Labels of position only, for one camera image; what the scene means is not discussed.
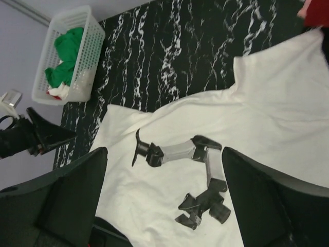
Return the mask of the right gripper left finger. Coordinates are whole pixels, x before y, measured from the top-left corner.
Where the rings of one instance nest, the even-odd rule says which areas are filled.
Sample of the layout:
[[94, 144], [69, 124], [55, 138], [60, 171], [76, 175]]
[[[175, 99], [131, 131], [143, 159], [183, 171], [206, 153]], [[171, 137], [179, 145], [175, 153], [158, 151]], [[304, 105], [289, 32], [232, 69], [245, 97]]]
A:
[[1, 246], [87, 246], [106, 166], [101, 147], [1, 190]]

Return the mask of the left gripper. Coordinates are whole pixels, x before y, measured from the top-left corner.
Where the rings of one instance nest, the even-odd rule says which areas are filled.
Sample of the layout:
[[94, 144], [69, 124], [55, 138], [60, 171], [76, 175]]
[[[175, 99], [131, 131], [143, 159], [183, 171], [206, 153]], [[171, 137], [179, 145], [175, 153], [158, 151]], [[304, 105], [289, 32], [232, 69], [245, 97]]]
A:
[[32, 123], [24, 116], [14, 118], [7, 115], [1, 118], [1, 122], [12, 119], [6, 129], [1, 129], [1, 159], [22, 151], [37, 156], [40, 152], [50, 152], [67, 144], [77, 136], [74, 131], [49, 122], [32, 107], [27, 108], [27, 114]]

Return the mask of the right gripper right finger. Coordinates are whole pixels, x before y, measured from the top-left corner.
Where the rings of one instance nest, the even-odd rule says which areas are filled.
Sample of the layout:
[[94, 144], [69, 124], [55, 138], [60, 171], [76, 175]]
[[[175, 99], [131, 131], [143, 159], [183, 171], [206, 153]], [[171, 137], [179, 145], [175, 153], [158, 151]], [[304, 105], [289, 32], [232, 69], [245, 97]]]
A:
[[244, 246], [328, 246], [328, 188], [229, 147], [222, 163]]

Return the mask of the white t shirt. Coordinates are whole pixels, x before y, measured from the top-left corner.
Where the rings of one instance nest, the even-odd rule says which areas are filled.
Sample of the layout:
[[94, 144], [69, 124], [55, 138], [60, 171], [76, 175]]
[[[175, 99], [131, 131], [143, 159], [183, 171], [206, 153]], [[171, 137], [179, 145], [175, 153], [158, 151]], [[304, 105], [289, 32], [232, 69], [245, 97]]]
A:
[[153, 113], [110, 104], [96, 216], [133, 246], [244, 246], [222, 163], [232, 148], [328, 188], [328, 64], [313, 29], [233, 60], [234, 84]]

